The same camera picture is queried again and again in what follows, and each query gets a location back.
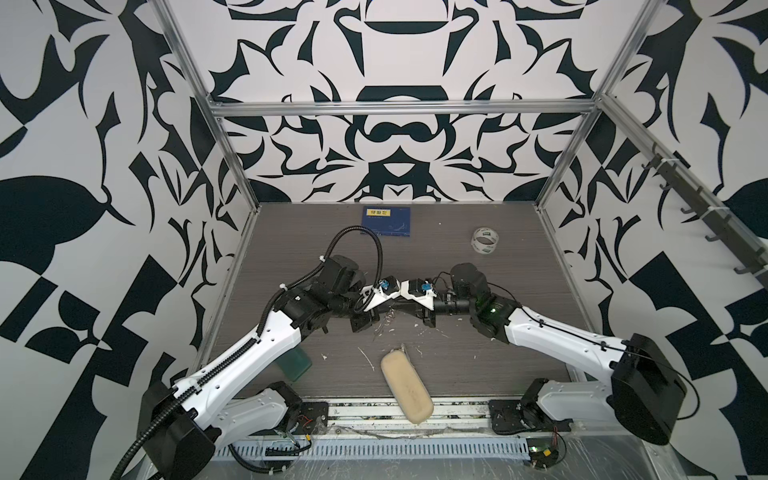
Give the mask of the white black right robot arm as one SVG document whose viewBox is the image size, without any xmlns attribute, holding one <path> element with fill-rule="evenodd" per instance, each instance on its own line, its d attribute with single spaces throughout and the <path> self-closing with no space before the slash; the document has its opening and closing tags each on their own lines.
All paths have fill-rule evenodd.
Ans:
<svg viewBox="0 0 768 480">
<path fill-rule="evenodd" d="M 471 263 L 454 266 L 445 289 L 431 279 L 386 277 L 373 292 L 378 304 L 414 306 L 428 325 L 440 315 L 466 316 L 491 340 L 537 351 L 589 375 L 588 382 L 546 380 L 532 387 L 534 412 L 552 421 L 614 418 L 636 437 L 667 445 L 686 418 L 684 400 L 698 392 L 651 338 L 606 336 L 548 318 L 489 283 Z"/>
</svg>

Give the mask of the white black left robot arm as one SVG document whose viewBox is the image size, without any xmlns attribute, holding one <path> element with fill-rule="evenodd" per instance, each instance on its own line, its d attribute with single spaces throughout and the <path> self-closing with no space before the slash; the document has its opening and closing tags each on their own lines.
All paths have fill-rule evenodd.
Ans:
<svg viewBox="0 0 768 480">
<path fill-rule="evenodd" d="M 363 286 L 357 264 L 333 253 L 340 240 L 353 232 L 373 240 L 373 283 L 380 283 L 383 247 L 377 234 L 360 225 L 343 228 L 312 271 L 279 287 L 253 330 L 173 387 L 157 382 L 147 389 L 136 438 L 118 461 L 112 478 L 122 478 L 139 452 L 150 458 L 159 479 L 194 478 L 225 443 L 225 429 L 216 425 L 216 420 L 234 396 L 267 366 L 312 332 L 326 330 L 332 318 L 349 319 L 354 332 L 378 321 L 373 290 Z"/>
</svg>

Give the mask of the clear tape roll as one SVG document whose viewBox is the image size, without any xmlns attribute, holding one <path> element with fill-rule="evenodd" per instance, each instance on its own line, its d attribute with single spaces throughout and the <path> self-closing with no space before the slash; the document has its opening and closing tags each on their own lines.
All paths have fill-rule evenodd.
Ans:
<svg viewBox="0 0 768 480">
<path fill-rule="evenodd" d="M 471 246 L 473 250 L 482 255 L 489 255 L 493 253 L 499 243 L 499 234 L 488 227 L 477 228 L 471 238 Z"/>
</svg>

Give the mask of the beige glasses case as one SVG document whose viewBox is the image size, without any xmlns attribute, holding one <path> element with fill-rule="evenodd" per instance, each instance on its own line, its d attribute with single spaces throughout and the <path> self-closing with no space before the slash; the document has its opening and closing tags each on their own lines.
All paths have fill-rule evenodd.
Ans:
<svg viewBox="0 0 768 480">
<path fill-rule="evenodd" d="M 380 363 L 382 374 L 406 419 L 414 425 L 434 412 L 433 400 L 406 353 L 395 349 Z"/>
</svg>

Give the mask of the green translucent plastic case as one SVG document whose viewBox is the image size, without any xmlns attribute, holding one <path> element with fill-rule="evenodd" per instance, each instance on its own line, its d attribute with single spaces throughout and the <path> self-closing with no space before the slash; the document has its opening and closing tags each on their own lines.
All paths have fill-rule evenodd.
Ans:
<svg viewBox="0 0 768 480">
<path fill-rule="evenodd" d="M 298 381 L 313 365 L 309 355 L 300 346 L 282 354 L 275 363 L 290 382 Z"/>
</svg>

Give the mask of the blue book yellow label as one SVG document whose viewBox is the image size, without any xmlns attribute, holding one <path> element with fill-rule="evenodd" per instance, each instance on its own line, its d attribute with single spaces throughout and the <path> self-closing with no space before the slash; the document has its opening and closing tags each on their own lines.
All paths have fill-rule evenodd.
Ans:
<svg viewBox="0 0 768 480">
<path fill-rule="evenodd" d="M 363 208 L 361 225 L 379 236 L 409 237 L 411 209 L 409 207 L 367 206 Z"/>
</svg>

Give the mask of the green circuit board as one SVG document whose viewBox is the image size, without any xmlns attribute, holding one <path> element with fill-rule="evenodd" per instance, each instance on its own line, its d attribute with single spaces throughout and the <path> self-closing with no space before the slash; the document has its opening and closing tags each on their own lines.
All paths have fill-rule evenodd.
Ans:
<svg viewBox="0 0 768 480">
<path fill-rule="evenodd" d="M 562 460 L 562 442 L 555 437 L 529 437 L 526 444 L 529 455 L 526 464 L 534 469 L 548 470 Z"/>
</svg>

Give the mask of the black wall hook rack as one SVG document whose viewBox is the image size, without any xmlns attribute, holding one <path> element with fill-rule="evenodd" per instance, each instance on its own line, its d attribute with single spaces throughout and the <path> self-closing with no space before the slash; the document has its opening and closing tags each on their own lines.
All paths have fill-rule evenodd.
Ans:
<svg viewBox="0 0 768 480">
<path fill-rule="evenodd" d="M 657 143 L 640 151 L 648 159 L 643 171 L 661 179 L 662 192 L 656 207 L 657 220 L 662 224 L 663 208 L 669 197 L 684 203 L 680 214 L 688 220 L 703 222 L 710 231 L 705 239 L 722 243 L 739 261 L 737 275 L 751 275 L 767 289 L 767 244 L 761 240 L 723 201 L 699 180 L 685 163 L 665 156 Z"/>
</svg>

